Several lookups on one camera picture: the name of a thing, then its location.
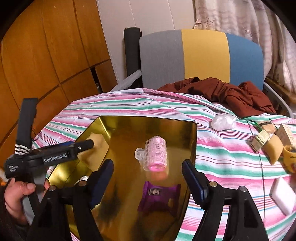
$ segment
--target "white wall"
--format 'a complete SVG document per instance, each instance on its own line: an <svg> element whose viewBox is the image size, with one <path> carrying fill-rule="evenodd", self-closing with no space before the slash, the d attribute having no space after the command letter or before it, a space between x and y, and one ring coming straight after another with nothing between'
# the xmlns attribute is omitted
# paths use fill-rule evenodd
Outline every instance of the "white wall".
<svg viewBox="0 0 296 241"><path fill-rule="evenodd" d="M126 78L123 30L138 27L143 35L171 29L192 29L194 0L97 0L117 82Z"/></svg>

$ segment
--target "white sponge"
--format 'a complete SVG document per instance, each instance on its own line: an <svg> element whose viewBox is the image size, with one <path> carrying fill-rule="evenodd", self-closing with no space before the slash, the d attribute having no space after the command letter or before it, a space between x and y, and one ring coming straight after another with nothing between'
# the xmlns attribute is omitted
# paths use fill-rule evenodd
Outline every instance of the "white sponge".
<svg viewBox="0 0 296 241"><path fill-rule="evenodd" d="M286 216L292 213L296 195L282 177L277 179L271 197Z"/></svg>

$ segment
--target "gold tray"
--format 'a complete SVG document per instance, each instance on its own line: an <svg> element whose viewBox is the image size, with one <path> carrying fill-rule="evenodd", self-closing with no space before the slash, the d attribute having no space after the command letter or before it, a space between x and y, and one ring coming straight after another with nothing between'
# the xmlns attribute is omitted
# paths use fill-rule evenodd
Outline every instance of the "gold tray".
<svg viewBox="0 0 296 241"><path fill-rule="evenodd" d="M109 145L105 156L113 160L114 173L106 192L92 214L104 240L154 241L175 240L189 202L190 192L182 176L185 159L195 162L197 126L194 122L136 116L98 117L77 139L86 140L91 133L102 134ZM134 153L144 148L145 142L159 135L167 142L168 175L144 171ZM51 185L59 188L73 186L91 170L79 160L57 165L49 177ZM143 185L173 186L181 184L178 214L152 212L146 215L137 211L142 198ZM79 237L73 209L67 205L70 230Z"/></svg>

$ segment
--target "striped tablecloth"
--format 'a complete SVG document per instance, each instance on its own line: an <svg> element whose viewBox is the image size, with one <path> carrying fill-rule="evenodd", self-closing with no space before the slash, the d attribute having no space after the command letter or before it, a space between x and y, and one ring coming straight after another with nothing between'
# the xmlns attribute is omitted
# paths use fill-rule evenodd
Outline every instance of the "striped tablecloth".
<svg viewBox="0 0 296 241"><path fill-rule="evenodd" d="M254 153L250 142L258 131L251 121L271 119L277 126L290 124L296 133L295 119L280 115L262 114L247 119L237 119L233 130L217 132L210 122L219 113L234 113L221 104L211 103L201 96L161 92L145 88L103 93L72 102L38 134L34 148L76 140L79 135L102 115L150 116L194 121L197 124L195 167L209 180L221 186L248 188L260 212L269 240L282 240L296 218L296 207L285 216L270 197L275 180L282 176L287 182L281 164L269 164L261 151ZM189 205L176 240L191 240L202 218L203 210L190 197ZM228 208L224 207L216 240L222 240L227 222Z"/></svg>

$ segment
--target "purple snack package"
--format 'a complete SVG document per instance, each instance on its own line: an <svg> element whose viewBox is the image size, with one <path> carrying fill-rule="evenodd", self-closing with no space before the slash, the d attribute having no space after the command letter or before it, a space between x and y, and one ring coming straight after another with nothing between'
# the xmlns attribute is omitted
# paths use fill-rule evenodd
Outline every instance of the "purple snack package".
<svg viewBox="0 0 296 241"><path fill-rule="evenodd" d="M138 211L148 213L153 211L169 211L174 217L177 215L181 184L173 187L154 186L145 182L143 195Z"/></svg>

